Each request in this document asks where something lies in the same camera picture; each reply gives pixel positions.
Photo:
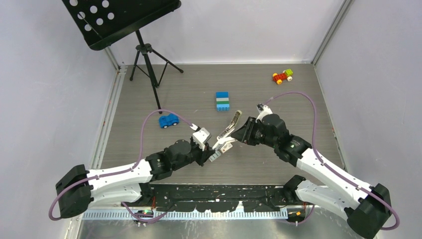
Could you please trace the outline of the white staple box sleeve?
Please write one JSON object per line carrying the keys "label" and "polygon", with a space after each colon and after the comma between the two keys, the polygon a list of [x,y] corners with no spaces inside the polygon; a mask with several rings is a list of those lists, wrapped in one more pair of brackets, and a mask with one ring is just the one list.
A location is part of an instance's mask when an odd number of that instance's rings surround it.
{"label": "white staple box sleeve", "polygon": [[232,144],[230,142],[226,142],[224,145],[221,146],[220,151],[221,153],[225,153],[232,148]]}

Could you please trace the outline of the beige white stapler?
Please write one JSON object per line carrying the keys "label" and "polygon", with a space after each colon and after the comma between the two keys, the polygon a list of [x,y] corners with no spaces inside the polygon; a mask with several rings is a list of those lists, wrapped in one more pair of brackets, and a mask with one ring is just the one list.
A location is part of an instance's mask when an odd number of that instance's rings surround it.
{"label": "beige white stapler", "polygon": [[237,125],[237,122],[239,121],[239,119],[241,118],[242,115],[242,111],[237,110],[230,122],[230,124],[225,128],[225,130],[220,133],[216,138],[217,140],[220,140],[222,138],[228,137],[234,130],[235,127]]}

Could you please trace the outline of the staple tray with staples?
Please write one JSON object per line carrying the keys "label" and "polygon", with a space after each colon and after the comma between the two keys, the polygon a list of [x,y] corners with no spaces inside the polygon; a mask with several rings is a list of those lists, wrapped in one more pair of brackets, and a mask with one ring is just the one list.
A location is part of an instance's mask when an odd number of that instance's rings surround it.
{"label": "staple tray with staples", "polygon": [[213,162],[214,160],[216,160],[217,158],[219,158],[221,156],[221,153],[219,151],[216,151],[213,155],[211,155],[209,157],[209,161]]}

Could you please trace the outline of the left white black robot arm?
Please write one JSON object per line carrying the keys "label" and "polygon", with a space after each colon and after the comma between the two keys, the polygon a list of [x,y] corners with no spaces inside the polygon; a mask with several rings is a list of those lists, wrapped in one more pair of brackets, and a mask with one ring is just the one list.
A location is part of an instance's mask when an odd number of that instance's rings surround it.
{"label": "left white black robot arm", "polygon": [[153,194],[147,188],[153,181],[162,180],[193,162],[203,166],[221,155],[208,144],[204,147],[194,142],[177,140],[164,150],[153,153],[138,163],[100,170],[88,170],[83,164],[71,168],[56,183],[61,219],[72,218],[89,207],[118,202],[147,206]]}

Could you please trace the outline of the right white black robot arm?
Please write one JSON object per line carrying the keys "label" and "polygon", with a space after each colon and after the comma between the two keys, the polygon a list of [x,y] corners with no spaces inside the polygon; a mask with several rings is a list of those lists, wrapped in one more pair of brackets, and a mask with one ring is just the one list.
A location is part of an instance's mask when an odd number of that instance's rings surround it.
{"label": "right white black robot arm", "polygon": [[262,119],[249,117],[231,136],[247,145],[262,144],[273,148],[279,159],[326,185],[322,188],[295,175],[284,185],[284,198],[290,204],[304,201],[325,208],[343,218],[365,239],[374,238],[392,215],[390,192],[384,185],[372,186],[337,167],[310,143],[290,134],[277,114]]}

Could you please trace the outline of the white staple remover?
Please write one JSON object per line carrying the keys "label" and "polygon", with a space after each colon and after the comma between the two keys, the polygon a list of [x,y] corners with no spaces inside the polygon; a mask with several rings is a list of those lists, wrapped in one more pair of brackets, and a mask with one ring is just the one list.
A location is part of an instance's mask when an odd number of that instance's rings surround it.
{"label": "white staple remover", "polygon": [[224,145],[226,142],[230,142],[231,144],[233,142],[236,142],[236,139],[233,137],[224,137],[217,140],[217,142],[212,147],[215,151],[220,151],[220,148],[222,145]]}

